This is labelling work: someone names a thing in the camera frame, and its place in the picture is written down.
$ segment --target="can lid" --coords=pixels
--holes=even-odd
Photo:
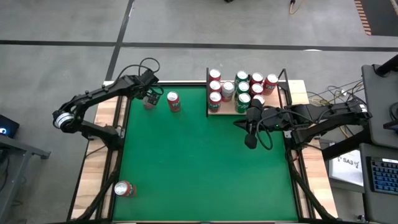
[[[114,186],[114,193],[117,195],[124,195],[128,190],[127,183],[120,181]]]
[[[268,80],[270,83],[277,83],[277,82],[278,82],[278,78],[276,77],[275,74],[269,74],[269,75],[267,76],[267,80]]]
[[[224,82],[223,88],[225,90],[233,90],[235,88],[234,83],[231,82]]]
[[[167,94],[167,99],[171,101],[178,99],[178,93],[171,91],[170,93]]]
[[[213,78],[218,78],[221,76],[221,72],[217,69],[211,69],[209,72],[210,76]]]
[[[265,102],[265,99],[262,97],[262,95],[256,95],[253,97],[253,99],[258,99],[262,104]]]
[[[236,75],[240,79],[247,79],[248,78],[248,74],[245,71],[238,71]]]
[[[241,91],[248,91],[250,88],[250,86],[247,82],[240,82],[238,87]]]
[[[219,92],[210,93],[210,100],[211,101],[215,101],[215,102],[220,101],[221,100],[221,94]]]
[[[262,76],[262,74],[261,74],[261,73],[258,73],[258,72],[254,72],[254,73],[251,75],[251,78],[252,78],[254,81],[257,81],[257,82],[262,81],[262,80],[264,79],[264,77]]]
[[[262,93],[263,89],[262,89],[262,85],[255,83],[251,86],[251,89],[253,90],[253,92],[255,93]]]
[[[219,81],[214,80],[210,82],[209,86],[212,90],[218,90],[221,88],[221,83]]]
[[[242,103],[249,103],[250,102],[249,94],[247,94],[247,93],[239,94],[239,101]]]

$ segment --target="green table surface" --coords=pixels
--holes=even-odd
[[[205,87],[167,87],[153,110],[132,101],[119,179],[137,194],[116,199],[114,221],[297,220],[282,133],[273,150],[250,150],[233,125],[243,117],[206,118],[205,100]]]

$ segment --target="concrete floor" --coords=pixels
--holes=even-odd
[[[126,6],[127,0],[2,0],[0,40],[115,42]],[[288,10],[288,0],[235,0],[231,4],[222,0],[136,0],[123,41],[398,46],[397,37],[364,33],[353,0],[307,1],[294,16]],[[10,223],[21,218],[28,223],[66,219],[87,141],[79,134],[56,130],[51,113],[73,95],[99,87],[113,50],[0,45],[0,114],[21,123],[18,140],[52,152],[47,161],[32,160],[27,183],[18,196],[24,204],[14,208]],[[286,68],[289,78],[305,80],[308,91],[319,92],[327,85],[358,80],[362,65],[383,63],[395,54],[122,47],[113,77],[128,64],[155,57],[162,66],[161,80],[204,80],[206,67],[219,68],[230,79],[240,69],[267,74]],[[86,119],[92,120],[94,113],[95,108],[87,112]],[[326,138],[342,140],[337,131]],[[341,218],[353,220],[363,213],[358,193],[333,189],[333,195]]]

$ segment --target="wooden board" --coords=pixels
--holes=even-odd
[[[289,80],[289,86],[290,86],[290,92],[292,94],[293,104],[309,103],[303,80]],[[108,101],[102,102],[98,105],[95,117],[95,124],[98,124],[100,126],[104,126],[106,124],[112,125],[114,117],[114,109],[116,107],[116,100],[117,98],[113,98]],[[272,99],[269,99],[269,101],[271,100],[277,101],[279,105],[279,99],[277,94],[276,98],[274,97]],[[122,105],[123,108],[121,110],[119,124],[122,123],[124,117],[123,113],[124,113],[124,107],[126,105],[125,102],[126,99],[124,99],[124,103]],[[319,147],[318,141],[312,141],[311,144]],[[87,153],[90,153],[91,151],[94,151],[95,149],[101,146],[103,146],[103,143],[100,140],[91,141],[88,145]],[[79,180],[78,192],[73,206],[72,218],[77,218],[79,215],[81,215],[85,211],[87,206],[95,198],[96,194],[99,192],[101,179],[104,171],[104,164],[107,153],[106,151],[107,149],[104,148],[90,155],[85,160],[85,163],[83,164],[83,171],[81,174],[81,178]],[[317,199],[326,208],[326,210],[334,217],[337,217],[337,211],[329,184],[329,178],[326,173],[325,164],[322,158],[322,152],[319,151],[318,149],[307,147],[303,150],[303,159],[311,191],[315,194]],[[299,190],[299,194],[302,203],[304,217],[308,217],[308,211],[306,210],[307,206],[305,202],[305,196],[302,190]],[[105,198],[103,217],[106,217],[108,213],[109,195],[110,195],[110,190],[107,192]]]

